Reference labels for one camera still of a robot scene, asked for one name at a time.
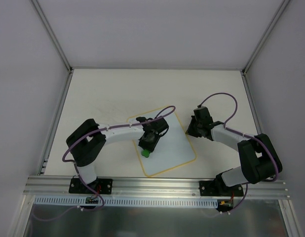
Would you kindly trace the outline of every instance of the robotic arm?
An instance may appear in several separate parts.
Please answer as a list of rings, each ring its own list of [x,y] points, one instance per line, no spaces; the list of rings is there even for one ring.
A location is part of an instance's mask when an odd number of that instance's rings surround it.
[[[225,129],[224,124],[220,121],[213,122],[207,107],[198,106],[194,110],[194,116],[192,116],[186,134],[221,142],[239,152],[241,166],[218,174],[208,187],[214,193],[223,196],[229,194],[230,189],[235,185],[256,184],[275,174],[274,165],[269,156],[256,141]],[[276,162],[278,171],[281,172],[281,161],[269,137],[263,133],[254,137],[267,147]]]
[[[142,123],[152,120],[152,118],[138,117],[136,120]],[[106,127],[106,125],[97,124],[94,119],[88,119],[66,139],[66,143],[70,147],[87,133]],[[124,140],[139,140],[138,145],[143,149],[143,155],[148,157],[149,153],[154,151],[159,139],[169,129],[169,125],[164,118],[138,126],[118,127],[116,125],[115,127],[112,130],[106,129],[97,132],[90,139],[85,138],[72,148],[71,153],[79,174],[86,184],[90,184],[97,179],[94,160],[104,145]]]

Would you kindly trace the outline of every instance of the white table surface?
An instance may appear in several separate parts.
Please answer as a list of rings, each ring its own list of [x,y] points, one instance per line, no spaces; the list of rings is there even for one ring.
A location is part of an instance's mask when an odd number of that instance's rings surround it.
[[[249,102],[238,71],[199,70],[98,70],[76,69],[67,94],[45,175],[75,175],[71,163],[63,163],[66,138],[86,119],[97,123],[121,123],[129,117],[166,105],[187,129],[193,109],[210,94],[228,92],[238,100],[238,112],[228,126],[256,134]],[[213,120],[225,121],[234,102],[225,95],[209,99]],[[214,178],[216,174],[240,165],[238,153],[206,138],[190,137],[197,159],[158,174],[169,178]],[[96,159],[98,176],[145,177],[132,141],[104,146]]]

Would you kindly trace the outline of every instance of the yellow tape border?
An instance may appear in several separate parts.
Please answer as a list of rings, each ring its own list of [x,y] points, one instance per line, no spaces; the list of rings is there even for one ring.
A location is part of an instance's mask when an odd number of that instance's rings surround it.
[[[127,122],[128,122],[130,119],[132,119],[132,118],[138,117],[138,116],[140,116],[140,115],[148,114],[148,113],[151,113],[151,112],[154,112],[154,111],[157,111],[157,110],[162,110],[162,109],[164,109],[164,108],[166,108],[166,107],[167,107],[167,106],[164,106],[164,107],[161,107],[161,108],[158,108],[158,109],[155,109],[155,110],[150,110],[150,111],[147,111],[147,112],[145,112],[145,113],[141,113],[141,114],[138,114],[138,115],[134,115],[134,116],[132,116],[132,117],[129,117],[129,118],[127,119]],[[181,123],[181,121],[180,121],[180,119],[179,119],[177,113],[174,112],[174,114],[176,115],[176,117],[177,117],[177,119],[178,119],[178,121],[179,121],[179,124],[180,124],[180,126],[181,126],[183,132],[185,132],[185,131],[184,131],[184,128],[183,128],[183,125],[182,125],[182,123]],[[183,164],[179,164],[179,165],[177,165],[177,166],[175,166],[175,167],[172,167],[172,168],[169,168],[169,169],[160,171],[160,172],[158,172],[158,173],[156,173],[156,174],[152,174],[152,175],[148,175],[148,174],[145,172],[145,168],[144,168],[144,165],[143,165],[143,163],[142,163],[141,156],[140,156],[139,151],[138,151],[138,149],[137,149],[136,143],[135,143],[135,141],[133,140],[133,144],[134,144],[134,147],[135,147],[135,150],[136,150],[136,154],[137,154],[138,160],[139,160],[139,162],[140,162],[140,164],[141,164],[141,167],[142,167],[142,170],[143,170],[144,175],[145,175],[146,177],[148,177],[148,178],[151,178],[151,177],[156,176],[156,175],[158,175],[158,174],[164,173],[164,172],[166,172],[166,171],[169,171],[169,170],[178,168],[178,167],[180,167],[180,166],[183,166],[183,165],[186,165],[186,164],[189,164],[189,163],[195,161],[196,158],[197,158],[196,151],[195,151],[194,147],[192,146],[192,143],[191,143],[191,141],[190,141],[190,139],[189,139],[189,136],[186,135],[186,137],[187,137],[188,142],[189,142],[189,144],[190,144],[190,146],[191,146],[191,148],[192,148],[192,150],[193,150],[193,152],[194,152],[194,154],[195,154],[195,158],[194,158],[193,160],[190,160],[190,161],[185,162],[185,163],[183,163]]]

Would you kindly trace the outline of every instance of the green object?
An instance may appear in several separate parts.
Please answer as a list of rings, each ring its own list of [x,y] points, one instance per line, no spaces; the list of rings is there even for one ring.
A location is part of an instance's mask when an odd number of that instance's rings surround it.
[[[147,151],[147,150],[142,150],[142,156],[148,158],[150,155],[150,151]]]

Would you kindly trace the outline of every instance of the white wall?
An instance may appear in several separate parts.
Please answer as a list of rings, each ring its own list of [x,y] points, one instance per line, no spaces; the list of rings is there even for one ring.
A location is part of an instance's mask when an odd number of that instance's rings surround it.
[[[67,77],[28,0],[0,0],[0,237],[35,174]]]
[[[282,0],[39,0],[72,66],[243,69]]]
[[[305,235],[305,0],[292,0],[248,80]]]

